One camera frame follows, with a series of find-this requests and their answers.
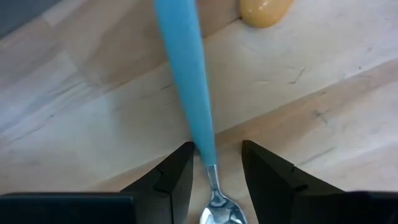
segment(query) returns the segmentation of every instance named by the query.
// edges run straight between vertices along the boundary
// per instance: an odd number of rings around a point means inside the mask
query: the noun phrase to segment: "blue handle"
[[[205,166],[216,164],[205,57],[194,0],[155,0],[157,21],[193,141]]]

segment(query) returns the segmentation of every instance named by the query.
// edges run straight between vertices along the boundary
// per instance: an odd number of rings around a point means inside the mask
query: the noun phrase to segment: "yellow object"
[[[240,0],[242,19],[250,26],[266,28],[280,21],[293,0]]]

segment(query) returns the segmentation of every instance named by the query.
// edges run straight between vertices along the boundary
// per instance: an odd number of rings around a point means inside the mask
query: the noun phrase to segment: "spoon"
[[[210,181],[211,200],[200,217],[200,223],[246,224],[243,211],[220,190],[205,57],[195,1],[155,0],[155,13],[181,105]]]

